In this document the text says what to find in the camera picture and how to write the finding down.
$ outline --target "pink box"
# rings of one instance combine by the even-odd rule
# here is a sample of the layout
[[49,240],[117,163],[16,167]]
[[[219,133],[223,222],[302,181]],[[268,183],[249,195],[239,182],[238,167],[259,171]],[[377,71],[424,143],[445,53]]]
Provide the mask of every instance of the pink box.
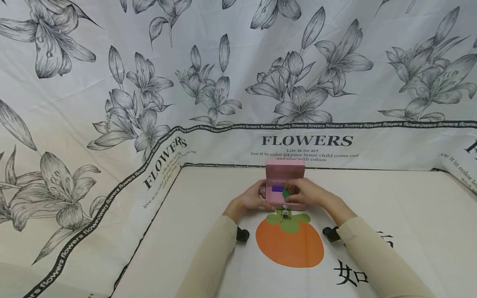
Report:
[[285,185],[285,182],[288,180],[303,178],[305,175],[305,163],[302,160],[267,159],[265,173],[267,176],[265,201],[269,202],[276,209],[283,209],[285,205],[288,210],[305,210],[305,204],[285,202],[281,192],[273,192],[271,189],[274,185]]

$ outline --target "green object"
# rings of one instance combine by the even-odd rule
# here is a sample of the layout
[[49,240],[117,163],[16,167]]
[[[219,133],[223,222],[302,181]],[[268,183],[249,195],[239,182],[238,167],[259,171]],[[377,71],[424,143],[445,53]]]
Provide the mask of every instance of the green object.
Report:
[[282,193],[284,198],[287,198],[290,195],[290,192],[286,188],[282,191]]
[[308,216],[308,214],[301,213],[301,214],[297,214],[297,215],[292,216],[291,211],[288,211],[289,218],[282,219],[281,218],[281,210],[277,210],[276,212],[277,212],[276,214],[267,215],[267,222],[272,226],[280,224],[280,228],[284,232],[287,232],[289,234],[298,233],[298,231],[300,230],[299,222],[309,223],[310,220],[311,220],[310,217]]

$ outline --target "white fabric backdrop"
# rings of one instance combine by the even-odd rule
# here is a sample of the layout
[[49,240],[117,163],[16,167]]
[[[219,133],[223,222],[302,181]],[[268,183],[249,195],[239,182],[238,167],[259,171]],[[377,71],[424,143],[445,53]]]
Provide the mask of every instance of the white fabric backdrop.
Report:
[[477,189],[472,0],[1,2],[7,297],[110,295],[185,164],[441,168]]

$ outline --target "black clip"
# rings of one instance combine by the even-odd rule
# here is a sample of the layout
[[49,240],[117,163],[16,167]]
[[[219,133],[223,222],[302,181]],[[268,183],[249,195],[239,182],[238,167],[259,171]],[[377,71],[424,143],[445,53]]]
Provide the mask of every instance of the black clip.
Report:
[[327,226],[323,229],[323,235],[325,235],[326,238],[328,238],[328,241],[332,243],[341,240],[340,235],[338,235],[338,232],[336,232],[337,229],[337,226],[334,228],[330,228],[329,226]]
[[242,230],[241,228],[237,227],[237,241],[246,243],[250,237],[250,233],[247,230]]

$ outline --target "persimmon print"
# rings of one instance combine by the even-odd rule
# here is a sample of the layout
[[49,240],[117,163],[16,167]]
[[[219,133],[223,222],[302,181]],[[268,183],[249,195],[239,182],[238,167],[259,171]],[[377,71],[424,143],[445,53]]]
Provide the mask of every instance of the persimmon print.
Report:
[[277,264],[294,268],[311,268],[324,257],[323,242],[310,225],[307,214],[281,218],[281,210],[264,219],[255,234],[257,244],[264,255]]

